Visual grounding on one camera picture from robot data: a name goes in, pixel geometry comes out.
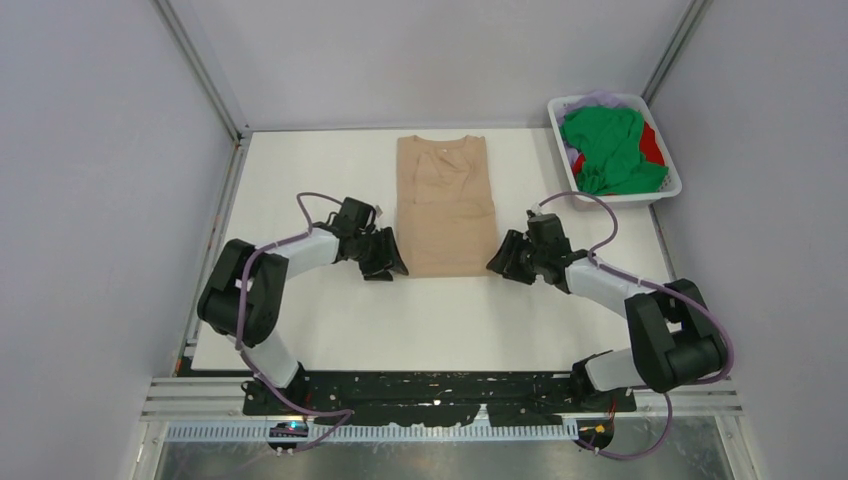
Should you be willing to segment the beige t shirt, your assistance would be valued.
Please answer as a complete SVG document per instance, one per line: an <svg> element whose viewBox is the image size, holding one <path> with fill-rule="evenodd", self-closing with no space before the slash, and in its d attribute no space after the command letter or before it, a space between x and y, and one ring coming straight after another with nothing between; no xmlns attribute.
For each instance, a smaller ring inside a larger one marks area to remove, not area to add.
<svg viewBox="0 0 848 480"><path fill-rule="evenodd" d="M397 140L396 234L409 275L486 276L496 224L486 139Z"/></svg>

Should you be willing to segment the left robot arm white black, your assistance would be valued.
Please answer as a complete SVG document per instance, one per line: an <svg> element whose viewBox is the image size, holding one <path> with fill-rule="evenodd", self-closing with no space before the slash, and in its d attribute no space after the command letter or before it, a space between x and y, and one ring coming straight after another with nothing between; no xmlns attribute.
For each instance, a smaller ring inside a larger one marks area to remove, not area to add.
<svg viewBox="0 0 848 480"><path fill-rule="evenodd" d="M302 363L277 329L287 281L324 266L351 261L366 281L408 275L394 232L377 224L375 206L346 197L304 232L254 245L226 242L197 303L200 320L231 340L245 365L284 414L312 415L304 407L308 381Z"/></svg>

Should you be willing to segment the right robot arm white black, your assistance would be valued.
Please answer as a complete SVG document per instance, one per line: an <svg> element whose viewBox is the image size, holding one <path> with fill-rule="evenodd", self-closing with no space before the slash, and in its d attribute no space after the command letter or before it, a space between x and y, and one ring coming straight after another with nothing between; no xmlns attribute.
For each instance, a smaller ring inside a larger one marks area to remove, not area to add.
<svg viewBox="0 0 848 480"><path fill-rule="evenodd" d="M693 282L653 284L585 249L575 250L555 214L530 213L526 231L508 231L486 267L526 285L542 279L625 320L628 348L572 366L569 393L584 410L598 409L613 390L642 387L667 393L694 384L721 372L730 360L730 349Z"/></svg>

